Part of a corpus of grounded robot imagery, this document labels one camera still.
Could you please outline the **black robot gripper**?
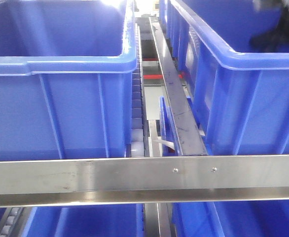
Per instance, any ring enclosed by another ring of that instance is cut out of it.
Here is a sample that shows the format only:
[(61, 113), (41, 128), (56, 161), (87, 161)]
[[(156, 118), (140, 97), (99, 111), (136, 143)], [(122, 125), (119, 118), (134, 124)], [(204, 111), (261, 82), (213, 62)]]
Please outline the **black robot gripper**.
[(251, 47), (260, 52), (276, 52), (279, 46), (289, 44), (289, 0), (254, 0), (256, 11), (279, 7), (281, 16), (273, 29), (252, 36)]

